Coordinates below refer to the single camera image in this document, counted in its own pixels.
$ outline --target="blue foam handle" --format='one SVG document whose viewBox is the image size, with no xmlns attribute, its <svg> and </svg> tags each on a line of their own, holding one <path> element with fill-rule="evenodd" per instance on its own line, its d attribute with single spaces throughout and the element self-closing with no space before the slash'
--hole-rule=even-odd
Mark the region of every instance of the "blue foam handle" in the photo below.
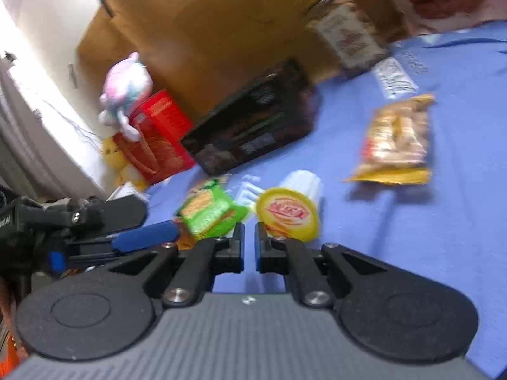
<svg viewBox="0 0 507 380">
<path fill-rule="evenodd" d="M 152 224 L 128 230 L 112 241 L 112 248 L 122 252 L 143 250 L 162 243 L 174 242 L 179 238 L 179 227 L 173 221 Z"/>
<path fill-rule="evenodd" d="M 49 253 L 49 260 L 51 263 L 51 271 L 54 273 L 63 273 L 67 270 L 67 264 L 65 263 L 65 257 L 63 253 L 59 251 L 52 251 Z"/>
</svg>

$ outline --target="plush toy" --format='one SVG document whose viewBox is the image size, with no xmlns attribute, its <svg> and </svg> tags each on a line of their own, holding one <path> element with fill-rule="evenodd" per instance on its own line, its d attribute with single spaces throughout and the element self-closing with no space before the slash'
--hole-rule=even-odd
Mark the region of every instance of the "plush toy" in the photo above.
<svg viewBox="0 0 507 380">
<path fill-rule="evenodd" d="M 128 162 L 112 138 L 105 139 L 102 143 L 102 156 L 106 164 L 118 174 L 116 177 L 116 187 L 130 181 L 139 191 L 148 188 L 148 182 Z"/>
<path fill-rule="evenodd" d="M 145 65 L 139 61 L 139 53 L 114 65 L 107 73 L 100 102 L 106 108 L 99 115 L 104 125 L 120 125 L 120 131 L 130 141 L 138 141 L 139 131 L 129 124 L 128 116 L 153 89 Z"/>
</svg>

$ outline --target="glass jar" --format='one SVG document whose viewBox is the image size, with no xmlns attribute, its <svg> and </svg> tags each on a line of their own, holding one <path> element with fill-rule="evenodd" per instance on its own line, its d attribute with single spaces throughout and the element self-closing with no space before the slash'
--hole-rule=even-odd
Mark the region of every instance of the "glass jar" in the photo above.
<svg viewBox="0 0 507 380">
<path fill-rule="evenodd" d="M 370 70 L 389 56 L 368 16 L 353 0 L 297 0 L 307 27 L 333 51 L 347 77 Z"/>
</svg>

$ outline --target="white label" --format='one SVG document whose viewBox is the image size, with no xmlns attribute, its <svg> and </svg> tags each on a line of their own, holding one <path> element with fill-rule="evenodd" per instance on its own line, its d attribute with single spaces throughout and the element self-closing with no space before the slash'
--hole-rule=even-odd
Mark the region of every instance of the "white label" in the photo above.
<svg viewBox="0 0 507 380">
<path fill-rule="evenodd" d="M 371 60 L 385 53 L 385 49 L 377 44 L 364 24 L 344 4 L 320 20 L 315 29 L 348 69 L 366 68 Z"/>
<path fill-rule="evenodd" d="M 402 94 L 413 94 L 419 90 L 398 60 L 393 57 L 377 63 L 372 71 L 377 77 L 385 97 L 389 100 Z"/>
</svg>

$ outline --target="black box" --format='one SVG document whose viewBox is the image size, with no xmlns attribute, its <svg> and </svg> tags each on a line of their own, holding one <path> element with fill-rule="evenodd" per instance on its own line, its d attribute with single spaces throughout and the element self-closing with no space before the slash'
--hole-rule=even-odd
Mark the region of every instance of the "black box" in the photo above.
<svg viewBox="0 0 507 380">
<path fill-rule="evenodd" d="M 317 110 L 315 88 L 290 59 L 216 106 L 181 143 L 216 175 L 309 134 Z"/>
</svg>

